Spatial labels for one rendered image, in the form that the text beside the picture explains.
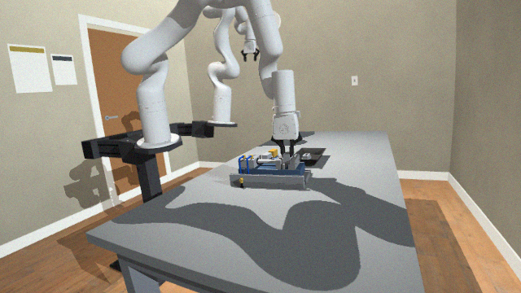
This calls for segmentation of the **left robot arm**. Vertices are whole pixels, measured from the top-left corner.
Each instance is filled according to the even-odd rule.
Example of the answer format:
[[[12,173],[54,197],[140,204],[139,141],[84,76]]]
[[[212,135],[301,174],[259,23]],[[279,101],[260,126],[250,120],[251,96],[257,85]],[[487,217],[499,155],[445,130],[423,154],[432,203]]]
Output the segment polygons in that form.
[[[220,18],[219,24],[213,31],[213,37],[218,53],[225,60],[208,65],[208,77],[214,86],[213,121],[216,121],[208,121],[208,123],[232,125],[235,122],[230,122],[231,88],[223,84],[222,79],[234,79],[240,73],[239,64],[232,54],[229,42],[229,26],[233,18],[236,18],[234,28],[238,34],[245,35],[245,40],[255,41],[256,38],[250,21],[247,20],[247,12],[243,6],[229,9],[217,9],[206,6],[202,12],[206,18]],[[243,22],[245,22],[245,25],[241,24]]]

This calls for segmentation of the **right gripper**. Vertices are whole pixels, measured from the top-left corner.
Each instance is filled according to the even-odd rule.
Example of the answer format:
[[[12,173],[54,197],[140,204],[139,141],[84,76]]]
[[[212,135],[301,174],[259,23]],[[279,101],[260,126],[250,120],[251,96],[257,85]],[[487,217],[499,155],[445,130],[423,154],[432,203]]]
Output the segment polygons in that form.
[[[273,136],[271,141],[276,142],[281,151],[281,155],[285,153],[283,140],[290,140],[290,157],[294,155],[294,145],[303,138],[298,130],[299,124],[296,113],[275,113],[273,116]],[[294,140],[295,139],[295,140]]]

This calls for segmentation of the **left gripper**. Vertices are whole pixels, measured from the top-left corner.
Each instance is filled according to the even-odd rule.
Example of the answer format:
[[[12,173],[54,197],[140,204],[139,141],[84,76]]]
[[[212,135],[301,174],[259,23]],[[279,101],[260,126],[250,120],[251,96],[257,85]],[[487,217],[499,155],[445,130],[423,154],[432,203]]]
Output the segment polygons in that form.
[[[256,53],[257,51],[257,53]],[[247,54],[254,54],[254,61],[256,61],[256,57],[260,53],[260,51],[256,48],[256,41],[254,40],[246,40],[244,42],[243,50],[241,51],[243,55],[244,62],[247,62]],[[244,53],[244,54],[243,54]]]

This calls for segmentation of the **yellow rectangular block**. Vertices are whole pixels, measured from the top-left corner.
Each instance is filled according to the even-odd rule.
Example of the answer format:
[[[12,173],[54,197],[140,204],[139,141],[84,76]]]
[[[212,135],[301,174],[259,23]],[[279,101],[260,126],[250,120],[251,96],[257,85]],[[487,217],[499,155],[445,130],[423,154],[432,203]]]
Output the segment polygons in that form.
[[[278,149],[271,149],[269,152],[272,152],[273,158],[278,155]]]

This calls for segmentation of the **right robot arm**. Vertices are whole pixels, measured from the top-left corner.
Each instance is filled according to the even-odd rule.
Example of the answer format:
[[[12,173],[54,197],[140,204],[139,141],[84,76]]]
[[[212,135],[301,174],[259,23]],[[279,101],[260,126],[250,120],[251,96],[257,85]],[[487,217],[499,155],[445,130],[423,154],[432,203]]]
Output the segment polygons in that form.
[[[297,118],[300,117],[300,111],[296,111],[293,71],[277,70],[283,48],[270,0],[178,0],[158,25],[129,43],[120,56],[126,72],[143,75],[136,90],[144,137],[137,141],[140,148],[166,147],[179,140],[177,134],[170,133],[169,127],[164,95],[169,59],[165,52],[195,27],[206,6],[246,8],[260,51],[260,82],[266,96],[274,100],[273,111],[278,114],[295,112]]]

